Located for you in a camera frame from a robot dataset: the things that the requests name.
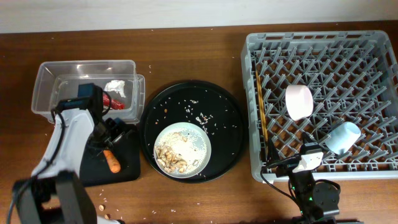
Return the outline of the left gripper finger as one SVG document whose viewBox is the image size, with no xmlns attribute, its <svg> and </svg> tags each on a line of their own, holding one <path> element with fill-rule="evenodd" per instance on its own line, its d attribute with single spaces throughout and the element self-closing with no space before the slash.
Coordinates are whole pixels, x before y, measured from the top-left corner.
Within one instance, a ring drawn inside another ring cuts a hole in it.
<svg viewBox="0 0 398 224">
<path fill-rule="evenodd" d="M 122 133 L 127 131 L 127 124 L 119 118 L 107 119 L 107 130 L 110 133 Z"/>
<path fill-rule="evenodd" d="M 121 142 L 123 142 L 124 140 L 126 140 L 131 134 L 134 134 L 133 130 L 129 130 L 127 132 L 122 132 L 114 139 L 109 140 L 107 143 L 107 146 L 116 146 L 116 145 L 120 144 Z"/>
</svg>

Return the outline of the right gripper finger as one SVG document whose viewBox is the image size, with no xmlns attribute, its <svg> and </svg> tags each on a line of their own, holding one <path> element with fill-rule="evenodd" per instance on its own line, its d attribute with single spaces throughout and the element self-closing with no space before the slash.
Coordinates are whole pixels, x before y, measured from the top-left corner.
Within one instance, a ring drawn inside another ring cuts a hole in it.
<svg viewBox="0 0 398 224">
<path fill-rule="evenodd" d="M 302 137 L 303 137 L 303 143 L 306 145 L 317 145 L 318 144 L 306 132 L 302 133 Z"/>
<path fill-rule="evenodd" d="M 279 152 L 276 149 L 272 139 L 269 138 L 267 142 L 267 163 L 271 164 L 278 160 L 279 160 Z"/>
</svg>

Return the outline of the red snack wrapper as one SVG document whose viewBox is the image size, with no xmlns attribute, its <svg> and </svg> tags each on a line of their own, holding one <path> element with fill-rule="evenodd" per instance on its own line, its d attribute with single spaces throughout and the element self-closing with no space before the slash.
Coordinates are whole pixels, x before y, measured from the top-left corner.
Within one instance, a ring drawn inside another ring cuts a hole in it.
<svg viewBox="0 0 398 224">
<path fill-rule="evenodd" d="M 105 108 L 111 107 L 112 110 L 124 110 L 125 104 L 117 100 L 111 100 L 108 95 L 103 93 L 103 106 Z"/>
</svg>

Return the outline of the orange carrot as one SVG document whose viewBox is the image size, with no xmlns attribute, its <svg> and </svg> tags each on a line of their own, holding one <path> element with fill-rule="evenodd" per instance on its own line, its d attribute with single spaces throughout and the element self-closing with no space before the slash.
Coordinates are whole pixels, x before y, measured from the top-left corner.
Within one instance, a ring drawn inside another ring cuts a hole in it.
<svg viewBox="0 0 398 224">
<path fill-rule="evenodd" d="M 106 158 L 110 171 L 112 173 L 118 173 L 121 170 L 121 165 L 116 156 L 110 150 L 104 150 L 103 154 Z"/>
</svg>

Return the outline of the light blue cup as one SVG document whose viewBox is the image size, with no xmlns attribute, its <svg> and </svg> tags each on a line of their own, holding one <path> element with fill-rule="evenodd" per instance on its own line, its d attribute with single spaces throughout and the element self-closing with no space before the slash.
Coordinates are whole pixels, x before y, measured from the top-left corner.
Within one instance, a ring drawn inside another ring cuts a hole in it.
<svg viewBox="0 0 398 224">
<path fill-rule="evenodd" d="M 344 122 L 330 132 L 330 138 L 325 141 L 327 148 L 337 154 L 346 153 L 359 139 L 361 130 L 352 122 Z"/>
</svg>

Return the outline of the white pink bowl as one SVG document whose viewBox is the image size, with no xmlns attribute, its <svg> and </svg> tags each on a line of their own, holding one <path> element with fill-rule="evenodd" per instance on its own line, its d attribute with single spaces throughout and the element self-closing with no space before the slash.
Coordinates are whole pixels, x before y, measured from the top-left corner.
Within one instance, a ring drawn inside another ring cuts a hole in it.
<svg viewBox="0 0 398 224">
<path fill-rule="evenodd" d="M 306 85 L 289 85 L 285 91 L 285 104 L 294 121 L 307 118 L 313 113 L 313 96 Z"/>
</svg>

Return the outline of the white tissue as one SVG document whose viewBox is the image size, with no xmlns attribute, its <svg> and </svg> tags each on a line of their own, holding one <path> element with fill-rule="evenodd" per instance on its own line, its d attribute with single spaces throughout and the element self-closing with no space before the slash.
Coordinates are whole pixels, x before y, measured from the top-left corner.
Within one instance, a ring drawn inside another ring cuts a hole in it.
<svg viewBox="0 0 398 224">
<path fill-rule="evenodd" d="M 112 80 L 108 82 L 105 85 L 104 91 L 114 91 L 117 94 L 119 94 L 122 98 L 125 98 L 125 93 L 124 93 L 124 86 L 125 86 L 125 81 L 123 80 Z"/>
</svg>

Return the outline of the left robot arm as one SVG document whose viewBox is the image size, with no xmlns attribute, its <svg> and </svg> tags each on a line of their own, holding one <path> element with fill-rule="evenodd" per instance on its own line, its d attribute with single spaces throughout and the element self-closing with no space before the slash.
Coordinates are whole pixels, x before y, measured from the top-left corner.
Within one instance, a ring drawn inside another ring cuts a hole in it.
<svg viewBox="0 0 398 224">
<path fill-rule="evenodd" d="M 76 98 L 61 100 L 50 114 L 54 131 L 31 177 L 18 180 L 10 210 L 21 223 L 113 223 L 96 213 L 80 181 L 85 150 L 105 154 L 120 169 L 132 131 L 119 118 L 103 119 L 103 89 L 93 83 L 78 87 Z"/>
</svg>

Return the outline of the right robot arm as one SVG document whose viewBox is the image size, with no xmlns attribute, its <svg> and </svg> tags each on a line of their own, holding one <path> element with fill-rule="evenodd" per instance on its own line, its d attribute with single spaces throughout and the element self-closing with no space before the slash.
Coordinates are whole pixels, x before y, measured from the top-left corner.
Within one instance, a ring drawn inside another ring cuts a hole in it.
<svg viewBox="0 0 398 224">
<path fill-rule="evenodd" d="M 261 178 L 298 206 L 301 216 L 293 217 L 292 223 L 336 223 L 335 216 L 340 213 L 338 203 L 341 187 L 330 180 L 314 179 L 312 171 L 322 163 L 323 149 L 307 134 L 302 134 L 302 137 L 299 153 L 285 159 L 279 157 L 278 150 L 269 139 L 267 164 L 261 169 Z M 289 193 L 281 191 L 265 178 L 265 171 L 273 168 L 276 169 L 277 177 L 289 178 Z"/>
</svg>

